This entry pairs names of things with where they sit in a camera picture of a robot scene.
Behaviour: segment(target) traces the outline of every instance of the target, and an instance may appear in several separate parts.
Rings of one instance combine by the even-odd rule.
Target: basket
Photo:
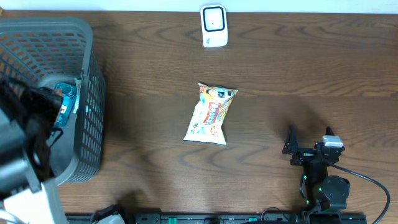
[[[81,79],[78,110],[70,114],[64,135],[51,148],[58,185],[86,182],[100,168],[106,83],[92,46],[91,27],[81,19],[0,20],[0,78],[16,77],[49,88],[60,82],[76,85],[75,79]]]

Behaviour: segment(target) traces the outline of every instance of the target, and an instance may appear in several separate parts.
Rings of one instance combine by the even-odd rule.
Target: chip bag
[[[195,106],[184,141],[210,142],[225,146],[221,125],[238,90],[199,83],[200,101]]]

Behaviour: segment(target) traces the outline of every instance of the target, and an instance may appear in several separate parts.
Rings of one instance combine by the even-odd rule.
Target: blue package
[[[58,83],[55,85],[55,89],[62,90],[62,106],[60,110],[60,117],[57,122],[55,122],[55,127],[64,127],[68,123],[69,114],[73,108],[76,101],[77,88],[74,85],[67,83]]]

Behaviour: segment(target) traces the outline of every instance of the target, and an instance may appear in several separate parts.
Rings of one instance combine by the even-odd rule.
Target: wooden table
[[[287,127],[312,146],[330,125],[346,146],[341,166],[391,193],[382,223],[398,222],[398,16],[228,14],[226,47],[204,49],[199,13],[5,11],[5,17],[88,21],[108,79],[104,161],[85,184],[63,185],[66,212],[119,202],[164,212],[296,210],[301,167],[281,155]],[[227,146],[183,142],[198,82],[239,89]],[[371,223],[386,197],[351,182],[348,211]]]

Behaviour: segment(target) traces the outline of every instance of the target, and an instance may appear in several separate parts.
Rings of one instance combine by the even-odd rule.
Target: wire
[[[49,146],[49,148],[51,148],[59,139],[60,137],[63,135],[63,129],[62,128],[52,128],[52,136],[55,135],[56,131],[60,131],[60,134],[58,134],[58,136],[54,139],[54,141],[51,143],[51,145]]]
[[[340,167],[340,166],[338,166],[338,165],[334,165],[333,163],[331,163],[331,162],[329,162],[327,159],[325,159],[325,158],[323,157],[322,153],[318,153],[318,154],[320,155],[321,160],[323,160],[327,165],[329,165],[329,166],[331,166],[331,167],[334,167],[334,168],[336,168],[336,169],[342,170],[342,171],[344,171],[344,172],[347,172],[347,173],[349,173],[349,174],[353,174],[353,175],[355,175],[355,176],[357,176],[357,177],[364,178],[365,180],[368,180],[368,181],[370,181],[370,182],[376,184],[377,186],[379,186],[381,189],[383,189],[383,191],[386,193],[386,196],[387,196],[387,202],[386,202],[386,205],[384,206],[383,211],[380,213],[380,215],[378,216],[378,218],[373,222],[373,224],[377,224],[377,223],[381,220],[381,218],[384,216],[384,214],[386,214],[386,212],[387,212],[387,210],[388,210],[388,207],[390,206],[391,197],[390,197],[390,193],[388,192],[388,190],[386,189],[386,187],[383,186],[382,184],[380,184],[379,182],[373,180],[373,179],[370,178],[370,177],[366,177],[365,175],[359,174],[359,173],[354,172],[354,171],[352,171],[352,170],[349,170],[349,169]]]
[[[0,209],[0,220],[4,220],[13,224],[25,224],[22,220],[20,220],[15,215],[5,211],[4,209]]]
[[[282,212],[282,210],[279,209],[279,208],[277,208],[277,207],[269,207],[269,208],[267,208],[265,211],[263,211],[262,214],[261,214],[261,221],[263,221],[263,220],[265,219],[265,216],[264,216],[264,215],[267,214],[268,211],[271,210],[271,209],[273,209],[273,210],[278,210],[278,211],[286,218],[286,220],[289,221],[289,219],[288,219],[287,216]]]

